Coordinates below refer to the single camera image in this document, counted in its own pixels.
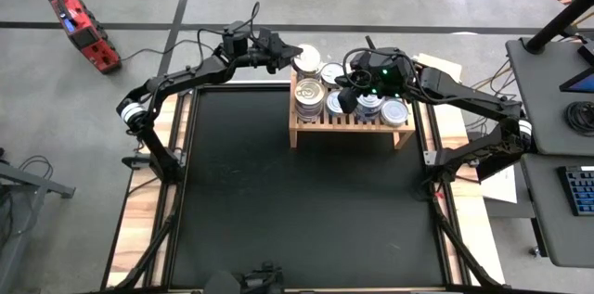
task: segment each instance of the can lid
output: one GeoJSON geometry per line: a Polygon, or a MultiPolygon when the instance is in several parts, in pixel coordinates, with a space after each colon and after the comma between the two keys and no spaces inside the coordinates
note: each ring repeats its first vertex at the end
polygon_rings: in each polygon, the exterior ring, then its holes
{"type": "Polygon", "coordinates": [[[322,57],[319,55],[317,49],[308,44],[301,44],[298,45],[298,47],[301,48],[303,52],[293,59],[295,66],[305,72],[316,71],[322,61],[322,57]]]}
{"type": "Polygon", "coordinates": [[[381,116],[390,123],[404,123],[408,119],[408,108],[400,100],[391,99],[381,107],[381,116]]]}
{"type": "Polygon", "coordinates": [[[334,114],[342,114],[341,103],[338,101],[338,94],[340,90],[331,91],[326,98],[326,105],[328,109],[334,114]]]}
{"type": "Polygon", "coordinates": [[[379,99],[377,96],[375,95],[369,95],[369,96],[359,96],[356,101],[361,105],[364,106],[366,108],[376,108],[379,105],[381,105],[381,103],[383,103],[383,99],[379,99]]]}
{"type": "Polygon", "coordinates": [[[295,86],[295,99],[304,105],[319,104],[326,91],[319,81],[302,79],[295,86]]]}
{"type": "Polygon", "coordinates": [[[331,62],[322,67],[322,80],[326,83],[336,84],[334,81],[338,76],[343,76],[342,65],[340,63],[331,62]]]}

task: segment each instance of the red power tool battery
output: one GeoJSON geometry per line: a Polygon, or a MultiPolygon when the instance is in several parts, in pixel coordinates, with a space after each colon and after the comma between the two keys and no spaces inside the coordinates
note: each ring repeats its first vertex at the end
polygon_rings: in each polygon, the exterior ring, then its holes
{"type": "Polygon", "coordinates": [[[103,26],[82,0],[48,0],[72,44],[102,73],[122,66],[103,26]]]}

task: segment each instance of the metal stand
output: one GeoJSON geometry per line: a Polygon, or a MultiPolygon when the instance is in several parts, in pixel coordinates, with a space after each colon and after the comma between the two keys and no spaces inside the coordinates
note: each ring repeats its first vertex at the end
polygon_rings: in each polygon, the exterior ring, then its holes
{"type": "Polygon", "coordinates": [[[13,216],[12,236],[0,251],[0,293],[7,293],[17,274],[25,247],[31,238],[37,215],[44,205],[45,195],[55,192],[63,198],[72,198],[75,189],[23,172],[4,162],[0,162],[0,178],[18,183],[7,187],[10,201],[0,205],[0,211],[10,207],[7,211],[11,211],[13,216]]]}

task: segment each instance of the black pole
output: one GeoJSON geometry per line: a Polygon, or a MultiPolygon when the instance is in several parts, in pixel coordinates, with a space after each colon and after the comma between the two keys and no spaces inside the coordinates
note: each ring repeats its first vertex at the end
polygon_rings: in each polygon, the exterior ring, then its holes
{"type": "Polygon", "coordinates": [[[545,45],[569,27],[578,17],[594,4],[594,0],[574,0],[557,17],[540,30],[528,43],[524,45],[526,50],[532,54],[542,52],[545,45]]]}

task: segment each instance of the white paper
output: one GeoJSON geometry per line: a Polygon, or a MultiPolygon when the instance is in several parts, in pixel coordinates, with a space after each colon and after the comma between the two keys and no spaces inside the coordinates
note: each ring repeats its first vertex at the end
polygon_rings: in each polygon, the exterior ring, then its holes
{"type": "Polygon", "coordinates": [[[513,165],[481,182],[483,197],[518,203],[513,165]]]}

